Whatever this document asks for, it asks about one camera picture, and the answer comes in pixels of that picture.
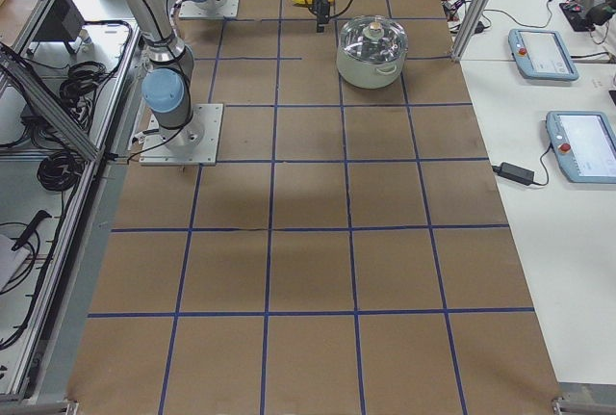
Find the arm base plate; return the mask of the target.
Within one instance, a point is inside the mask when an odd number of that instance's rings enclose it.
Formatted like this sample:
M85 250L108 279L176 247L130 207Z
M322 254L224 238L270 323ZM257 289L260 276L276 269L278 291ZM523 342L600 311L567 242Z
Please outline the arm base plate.
M222 20L237 17L240 0L184 0L179 11L182 20Z
M194 104L192 120L170 142L175 134L161 129L157 118L150 115L148 127L158 132L144 139L145 151L138 156L144 166L214 166L217 163L218 144L224 106L222 104Z

